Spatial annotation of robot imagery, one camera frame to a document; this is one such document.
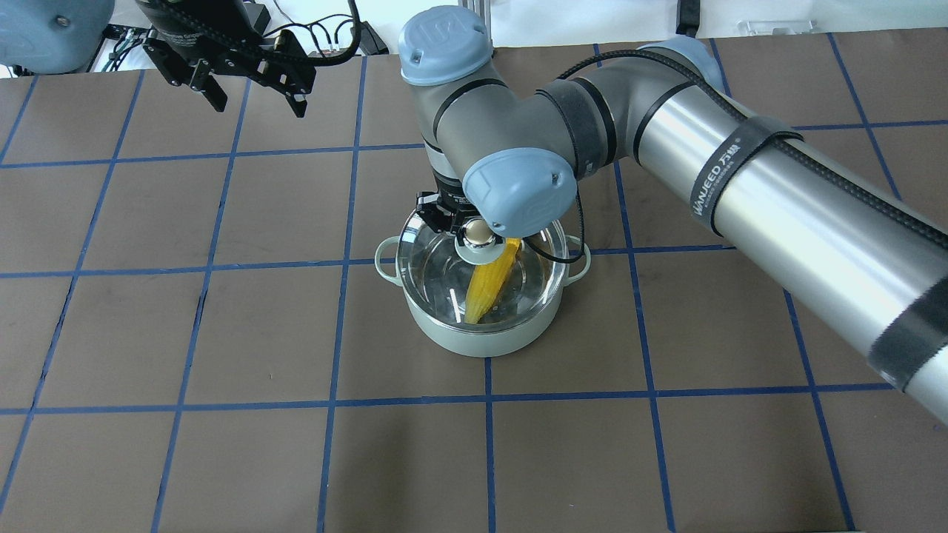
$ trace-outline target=robotic arm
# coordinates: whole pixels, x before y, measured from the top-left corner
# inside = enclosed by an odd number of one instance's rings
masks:
[[[778,120],[724,97],[700,42],[602,54],[564,78],[625,59],[523,101],[467,9],[416,15],[399,53],[439,189],[419,198],[429,223],[440,217],[453,232],[479,215],[501,237],[526,237],[570,207],[577,179],[634,157],[948,422],[948,235]]]

